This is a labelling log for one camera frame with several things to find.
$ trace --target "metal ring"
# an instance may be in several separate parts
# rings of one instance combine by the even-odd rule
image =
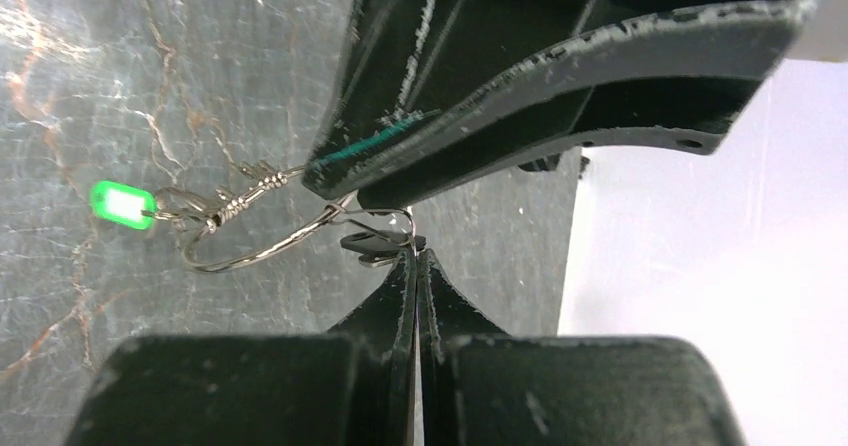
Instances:
[[[189,268],[201,273],[223,273],[225,271],[233,271],[258,263],[259,261],[266,260],[300,243],[318,231],[321,227],[330,224],[336,216],[345,211],[345,207],[353,200],[354,196],[356,196],[356,191],[348,193],[338,200],[333,201],[329,206],[325,207],[324,211],[315,219],[306,223],[298,230],[286,236],[282,240],[277,241],[273,245],[265,249],[258,249],[244,256],[225,261],[202,263],[197,260],[195,256],[195,248],[197,247],[197,244],[212,231],[212,229],[208,226],[203,227],[196,232],[182,248],[183,263]]]

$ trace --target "black object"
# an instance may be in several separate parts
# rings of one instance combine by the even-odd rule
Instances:
[[[710,154],[818,1],[356,0],[304,184],[396,208],[580,144]]]
[[[691,345],[514,338],[400,250],[323,334],[127,340],[66,445],[411,445],[416,328],[427,445],[744,444]]]

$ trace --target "marble countertop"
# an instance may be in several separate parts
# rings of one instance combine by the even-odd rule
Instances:
[[[88,207],[101,179],[237,190],[233,163],[304,161],[350,1],[0,0],[0,444],[61,443],[124,338],[316,332],[380,284],[338,247],[349,227],[201,276],[169,228]],[[454,283],[510,332],[556,331],[578,162],[415,206]],[[246,252],[322,206],[299,184],[273,196],[203,252]]]

